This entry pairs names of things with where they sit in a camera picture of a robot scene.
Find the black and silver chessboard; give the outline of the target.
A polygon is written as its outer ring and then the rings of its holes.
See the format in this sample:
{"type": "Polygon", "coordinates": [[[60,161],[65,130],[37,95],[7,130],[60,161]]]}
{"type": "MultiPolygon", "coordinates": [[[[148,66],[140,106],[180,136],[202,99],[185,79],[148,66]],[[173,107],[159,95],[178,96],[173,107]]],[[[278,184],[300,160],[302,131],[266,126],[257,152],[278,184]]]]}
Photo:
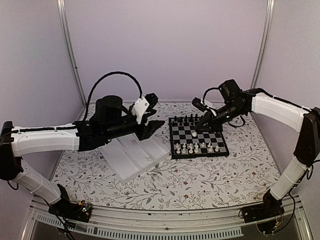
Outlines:
{"type": "Polygon", "coordinates": [[[204,131],[198,133],[196,137],[192,136],[192,132],[195,131],[195,126],[172,126],[170,117],[168,119],[169,136],[171,146],[171,158],[172,159],[192,159],[199,157],[225,157],[229,156],[226,141],[221,132],[208,132],[204,131]],[[180,144],[180,154],[176,154],[176,143],[180,144]],[[186,143],[186,153],[182,153],[182,145],[186,143]],[[195,153],[194,143],[198,143],[199,152],[195,153]],[[208,152],[208,143],[212,144],[213,152],[208,152]],[[189,154],[189,144],[193,144],[193,153],[189,154]],[[215,147],[219,147],[219,152],[215,152],[215,147]]]}

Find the white plastic tray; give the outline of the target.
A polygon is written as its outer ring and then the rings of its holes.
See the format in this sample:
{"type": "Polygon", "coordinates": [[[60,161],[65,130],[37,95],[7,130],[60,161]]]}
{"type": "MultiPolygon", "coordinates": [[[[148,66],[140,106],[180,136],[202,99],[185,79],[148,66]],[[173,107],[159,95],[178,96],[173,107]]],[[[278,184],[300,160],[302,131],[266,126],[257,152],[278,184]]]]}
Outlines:
{"type": "Polygon", "coordinates": [[[170,155],[170,149],[156,137],[139,140],[135,134],[115,138],[98,149],[122,184],[148,171],[170,155]],[[146,161],[145,157],[153,158],[153,162],[146,161]]]}

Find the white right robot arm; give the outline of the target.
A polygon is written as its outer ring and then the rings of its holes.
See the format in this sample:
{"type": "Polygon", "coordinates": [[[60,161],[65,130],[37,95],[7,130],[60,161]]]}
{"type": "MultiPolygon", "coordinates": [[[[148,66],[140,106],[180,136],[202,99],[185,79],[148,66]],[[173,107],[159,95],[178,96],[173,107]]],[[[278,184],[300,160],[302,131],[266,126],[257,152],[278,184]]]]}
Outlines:
{"type": "Polygon", "coordinates": [[[287,166],[264,195],[266,201],[258,208],[262,218],[269,218],[278,210],[276,201],[299,184],[320,154],[320,109],[295,104],[262,88],[242,90],[234,79],[226,80],[216,90],[224,101],[224,105],[218,109],[205,101],[205,93],[202,98],[195,97],[192,100],[192,105],[204,113],[195,127],[198,134],[221,132],[223,124],[249,113],[267,117],[284,126],[284,130],[276,129],[280,136],[278,144],[287,151],[291,150],[291,153],[284,153],[283,156],[292,159],[286,161],[287,166]],[[292,133],[285,133],[285,130],[292,130],[292,133]]]}

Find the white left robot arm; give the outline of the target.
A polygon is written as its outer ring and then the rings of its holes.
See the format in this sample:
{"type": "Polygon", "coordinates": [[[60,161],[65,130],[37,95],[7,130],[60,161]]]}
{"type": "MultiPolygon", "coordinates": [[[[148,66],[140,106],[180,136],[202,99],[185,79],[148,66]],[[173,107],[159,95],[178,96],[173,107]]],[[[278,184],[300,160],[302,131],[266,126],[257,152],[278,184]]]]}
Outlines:
{"type": "Polygon", "coordinates": [[[35,171],[24,156],[91,151],[129,134],[135,134],[140,141],[146,140],[165,123],[148,121],[156,113],[157,103],[156,94],[149,93],[126,108],[121,97],[107,95],[96,101],[90,119],[35,128],[13,126],[11,121],[6,121],[0,135],[0,178],[25,187],[54,205],[63,217],[70,217],[75,210],[65,188],[35,171]]]}

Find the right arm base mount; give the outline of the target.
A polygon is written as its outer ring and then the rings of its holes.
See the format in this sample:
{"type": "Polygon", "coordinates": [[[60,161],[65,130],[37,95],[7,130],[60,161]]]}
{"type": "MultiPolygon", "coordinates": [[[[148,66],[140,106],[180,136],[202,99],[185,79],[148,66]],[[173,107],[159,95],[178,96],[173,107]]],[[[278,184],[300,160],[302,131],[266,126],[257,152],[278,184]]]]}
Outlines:
{"type": "Polygon", "coordinates": [[[282,201],[275,199],[268,191],[263,196],[262,203],[241,208],[238,216],[245,223],[264,220],[257,224],[257,228],[262,234],[269,235],[276,232],[284,213],[282,201]]]}

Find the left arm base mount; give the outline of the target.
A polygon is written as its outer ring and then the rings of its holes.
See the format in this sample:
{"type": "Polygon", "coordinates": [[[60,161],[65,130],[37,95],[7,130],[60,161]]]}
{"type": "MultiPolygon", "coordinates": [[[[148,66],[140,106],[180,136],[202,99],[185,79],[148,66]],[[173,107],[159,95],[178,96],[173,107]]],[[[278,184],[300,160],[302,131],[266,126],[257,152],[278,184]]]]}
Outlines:
{"type": "Polygon", "coordinates": [[[61,199],[55,204],[50,204],[48,212],[62,218],[88,223],[93,205],[85,200],[71,202],[66,189],[60,184],[57,186],[61,193],[61,199]]]}

